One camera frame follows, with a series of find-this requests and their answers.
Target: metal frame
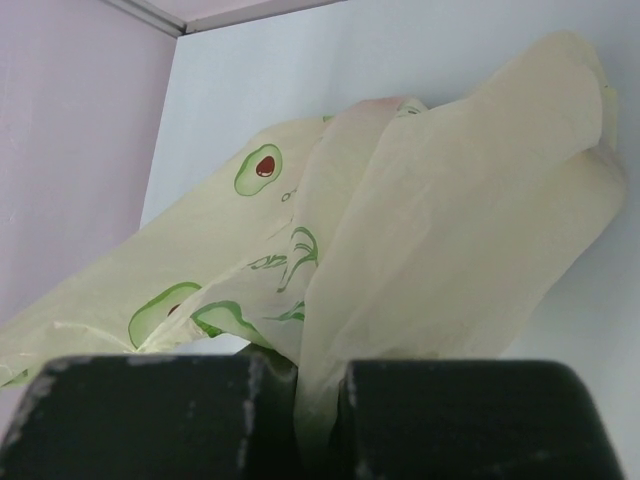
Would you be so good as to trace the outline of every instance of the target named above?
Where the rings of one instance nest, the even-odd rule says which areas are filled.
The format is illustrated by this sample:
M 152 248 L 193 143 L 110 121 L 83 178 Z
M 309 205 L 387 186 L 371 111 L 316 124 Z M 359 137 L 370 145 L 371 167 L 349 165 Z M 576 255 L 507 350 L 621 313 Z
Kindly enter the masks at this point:
M 239 23 L 261 20 L 263 18 L 274 17 L 287 13 L 307 10 L 314 7 L 321 7 L 331 3 L 343 2 L 346 0 L 299 0 L 298 6 L 293 9 L 273 11 L 272 5 L 257 4 L 218 15 L 199 18 L 186 22 L 177 18 L 164 10 L 156 7 L 146 0 L 101 0 L 138 20 L 150 25 L 174 38 L 192 33 L 204 32 L 216 28 L 228 27 Z

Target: cloth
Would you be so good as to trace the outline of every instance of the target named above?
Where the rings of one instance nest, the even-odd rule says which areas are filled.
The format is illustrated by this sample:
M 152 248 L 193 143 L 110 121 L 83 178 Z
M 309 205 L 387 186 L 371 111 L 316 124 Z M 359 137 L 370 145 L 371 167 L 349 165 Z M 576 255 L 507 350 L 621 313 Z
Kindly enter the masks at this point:
M 54 356 L 229 332 L 299 366 L 313 455 L 349 360 L 509 345 L 623 203 L 615 100 L 593 48 L 560 32 L 451 104 L 371 100 L 268 128 L 4 326 L 0 384 Z

